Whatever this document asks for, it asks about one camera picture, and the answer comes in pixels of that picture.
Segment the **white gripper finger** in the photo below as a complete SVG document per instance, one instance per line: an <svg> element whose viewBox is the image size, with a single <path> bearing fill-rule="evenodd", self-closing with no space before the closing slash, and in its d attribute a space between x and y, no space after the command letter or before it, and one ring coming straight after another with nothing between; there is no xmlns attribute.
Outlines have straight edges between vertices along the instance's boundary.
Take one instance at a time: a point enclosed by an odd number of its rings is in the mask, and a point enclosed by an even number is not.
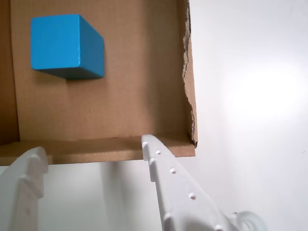
<svg viewBox="0 0 308 231"><path fill-rule="evenodd" d="M235 231L198 182L155 136L142 135L142 153L155 183L162 229L165 231Z"/></svg>
<svg viewBox="0 0 308 231"><path fill-rule="evenodd" d="M44 196L48 159L42 147L30 149L0 176L0 229L37 231L38 201Z"/></svg>

